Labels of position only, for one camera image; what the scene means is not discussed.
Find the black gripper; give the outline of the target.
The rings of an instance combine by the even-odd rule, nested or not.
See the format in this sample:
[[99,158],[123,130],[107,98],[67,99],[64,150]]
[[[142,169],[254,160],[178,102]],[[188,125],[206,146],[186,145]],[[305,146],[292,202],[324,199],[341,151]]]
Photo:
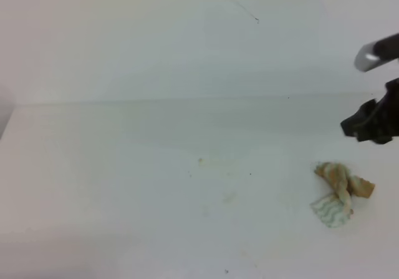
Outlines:
[[386,93],[379,101],[365,102],[340,123],[345,136],[375,144],[386,144],[398,137],[398,79],[387,82],[385,88]]

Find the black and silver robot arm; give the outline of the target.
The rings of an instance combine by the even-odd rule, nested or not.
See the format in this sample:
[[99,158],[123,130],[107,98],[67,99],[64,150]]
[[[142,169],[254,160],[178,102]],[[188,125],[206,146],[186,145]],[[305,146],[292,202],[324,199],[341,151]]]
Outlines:
[[[368,72],[391,61],[398,60],[398,34],[364,45],[354,65]],[[380,100],[369,100],[350,117],[341,121],[345,136],[358,142],[372,141],[383,145],[398,136],[398,79],[385,84],[386,93]]]

